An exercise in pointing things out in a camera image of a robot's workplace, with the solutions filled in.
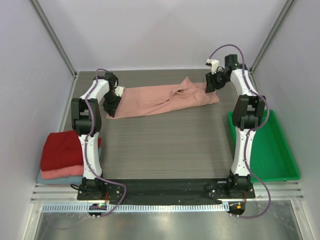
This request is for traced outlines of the pink t shirt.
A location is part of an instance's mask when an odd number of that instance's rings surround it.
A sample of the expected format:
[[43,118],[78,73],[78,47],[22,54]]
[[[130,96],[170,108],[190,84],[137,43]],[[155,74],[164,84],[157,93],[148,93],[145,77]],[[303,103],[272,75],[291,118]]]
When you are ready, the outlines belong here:
[[220,101],[215,92],[205,92],[206,83],[193,83],[186,77],[180,84],[125,88],[114,117],[123,119],[168,113]]

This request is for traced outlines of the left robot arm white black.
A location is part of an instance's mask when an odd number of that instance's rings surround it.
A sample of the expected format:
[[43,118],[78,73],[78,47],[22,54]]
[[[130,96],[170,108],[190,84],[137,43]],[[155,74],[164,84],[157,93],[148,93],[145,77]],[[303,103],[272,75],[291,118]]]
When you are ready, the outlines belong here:
[[83,158],[81,184],[73,187],[78,190],[78,200],[102,200],[107,195],[98,147],[102,128],[99,104],[102,102],[104,111],[113,118],[123,92],[118,77],[113,72],[99,68],[90,88],[81,97],[71,100],[71,125],[80,141]]

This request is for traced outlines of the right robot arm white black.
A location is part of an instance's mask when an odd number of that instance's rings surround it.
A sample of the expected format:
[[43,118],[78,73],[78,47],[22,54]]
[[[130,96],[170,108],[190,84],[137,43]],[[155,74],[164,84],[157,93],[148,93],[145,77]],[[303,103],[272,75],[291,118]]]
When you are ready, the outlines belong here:
[[206,74],[206,93],[213,93],[231,82],[238,94],[232,113],[235,127],[236,144],[234,159],[225,179],[210,185],[211,197],[217,198],[254,198],[251,182],[251,152],[256,130],[261,126],[265,111],[265,98],[260,96],[249,79],[249,72],[243,63],[238,62],[235,54],[224,58],[224,66],[216,59],[208,58],[206,65],[211,68]]

